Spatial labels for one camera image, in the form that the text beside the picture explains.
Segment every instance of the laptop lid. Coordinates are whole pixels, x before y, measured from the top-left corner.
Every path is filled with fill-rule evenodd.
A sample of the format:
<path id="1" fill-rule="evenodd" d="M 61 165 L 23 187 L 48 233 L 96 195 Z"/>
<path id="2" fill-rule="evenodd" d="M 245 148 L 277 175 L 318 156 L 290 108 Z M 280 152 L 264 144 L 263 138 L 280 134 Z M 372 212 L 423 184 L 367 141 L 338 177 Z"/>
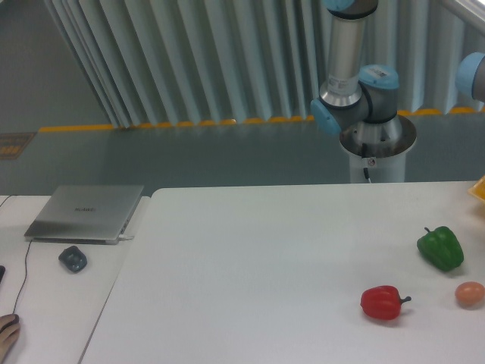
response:
<path id="1" fill-rule="evenodd" d="M 24 234 L 38 241 L 117 243 L 143 186 L 59 186 Z"/>

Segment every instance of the brown egg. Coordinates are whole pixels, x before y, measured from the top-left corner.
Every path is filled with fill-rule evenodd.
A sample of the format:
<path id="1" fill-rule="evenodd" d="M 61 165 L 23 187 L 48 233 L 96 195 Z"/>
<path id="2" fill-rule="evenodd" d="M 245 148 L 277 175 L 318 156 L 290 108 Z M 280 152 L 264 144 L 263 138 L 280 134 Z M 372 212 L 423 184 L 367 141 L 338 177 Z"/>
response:
<path id="1" fill-rule="evenodd" d="M 455 296 L 463 306 L 473 306 L 485 297 L 485 287 L 478 282 L 465 282 L 456 288 Z"/>

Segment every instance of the yellow floor stripe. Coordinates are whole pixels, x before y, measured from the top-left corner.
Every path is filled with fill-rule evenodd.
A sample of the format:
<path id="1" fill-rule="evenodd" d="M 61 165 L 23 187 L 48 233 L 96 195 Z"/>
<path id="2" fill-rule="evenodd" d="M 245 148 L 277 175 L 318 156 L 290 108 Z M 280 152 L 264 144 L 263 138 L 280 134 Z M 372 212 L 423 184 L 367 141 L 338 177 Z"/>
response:
<path id="1" fill-rule="evenodd" d="M 485 108 L 480 111 L 475 111 L 472 108 L 452 108 L 449 113 L 450 114 L 471 114 L 477 112 L 485 112 Z M 423 108 L 421 110 L 417 110 L 414 112 L 410 112 L 407 110 L 399 110 L 397 111 L 398 115 L 401 116 L 423 116 L 423 115 L 442 115 L 443 113 L 440 110 L 435 108 Z M 269 118 L 268 123 L 294 123 L 300 121 L 314 121 L 313 115 L 309 115 L 306 119 L 303 119 L 301 116 L 292 116 L 291 118 L 285 117 L 272 117 Z M 244 120 L 243 124 L 264 124 L 264 121 L 261 118 L 249 118 Z M 221 120 L 219 123 L 216 123 L 213 120 L 203 120 L 198 123 L 196 126 L 198 127 L 213 127 L 215 125 L 236 125 L 237 122 L 235 119 L 224 119 Z M 175 127 L 194 127 L 195 124 L 191 121 L 180 121 L 178 122 Z M 130 127 L 130 129 L 154 129 L 154 128 L 164 128 L 164 127 L 174 127 L 168 121 L 163 123 L 152 125 L 150 123 L 140 124 L 138 126 Z M 39 133 L 55 133 L 55 132 L 62 132 L 62 131 L 91 131 L 91 130 L 117 130 L 110 124 L 101 124 L 101 125 L 75 125 L 75 126 L 65 126 L 65 127 L 41 127 L 39 129 Z"/>
<path id="2" fill-rule="evenodd" d="M 52 133 L 56 131 L 88 131 L 88 130 L 114 130 L 113 125 L 76 125 L 72 127 L 41 127 L 39 133 Z"/>

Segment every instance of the red bell pepper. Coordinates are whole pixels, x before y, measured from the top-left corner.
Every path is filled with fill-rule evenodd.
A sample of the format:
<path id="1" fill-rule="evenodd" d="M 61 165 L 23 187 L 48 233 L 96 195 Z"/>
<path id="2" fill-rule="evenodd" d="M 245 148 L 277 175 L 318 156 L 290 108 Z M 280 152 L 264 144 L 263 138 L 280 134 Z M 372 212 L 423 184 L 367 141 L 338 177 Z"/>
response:
<path id="1" fill-rule="evenodd" d="M 367 316 L 379 320 L 393 320 L 401 313 L 401 305 L 411 297 L 401 299 L 397 288 L 379 286 L 362 294 L 361 307 Z"/>

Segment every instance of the finger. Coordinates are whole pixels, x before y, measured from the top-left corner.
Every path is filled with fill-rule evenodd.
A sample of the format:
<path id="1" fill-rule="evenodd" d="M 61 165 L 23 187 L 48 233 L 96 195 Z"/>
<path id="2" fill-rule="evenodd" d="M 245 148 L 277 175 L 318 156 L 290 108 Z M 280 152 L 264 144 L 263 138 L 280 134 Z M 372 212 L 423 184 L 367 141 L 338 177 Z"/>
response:
<path id="1" fill-rule="evenodd" d="M 0 333 L 0 345 L 2 345 L 10 335 L 12 335 L 15 331 L 20 328 L 20 324 L 15 324 L 12 326 L 8 326 L 4 331 Z"/>
<path id="2" fill-rule="evenodd" d="M 14 321 L 16 318 L 18 318 L 17 315 L 5 315 L 0 317 L 0 328 L 2 328 L 0 331 L 3 331 L 5 326 L 7 326 L 10 322 Z"/>
<path id="3" fill-rule="evenodd" d="M 5 341 L 3 342 L 3 347 L 5 348 L 5 351 L 8 351 L 10 347 L 15 343 L 15 341 L 18 340 L 20 336 L 20 330 L 16 330 L 12 335 L 7 337 Z"/>

